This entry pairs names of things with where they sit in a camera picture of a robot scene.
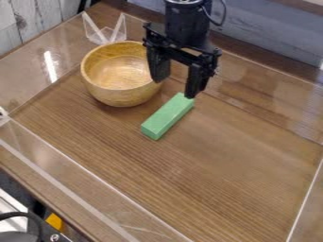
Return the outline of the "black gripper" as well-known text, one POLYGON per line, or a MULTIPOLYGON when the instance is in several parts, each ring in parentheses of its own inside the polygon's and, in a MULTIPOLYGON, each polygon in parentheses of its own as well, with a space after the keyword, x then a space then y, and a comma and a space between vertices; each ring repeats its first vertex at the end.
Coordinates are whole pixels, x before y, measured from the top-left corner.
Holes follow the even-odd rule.
POLYGON ((163 24, 143 24, 150 75, 161 83, 171 74, 171 61, 187 65, 185 95, 195 98, 206 89, 218 69, 221 50, 210 43, 210 25, 222 26, 211 17, 213 0, 165 0, 163 24))

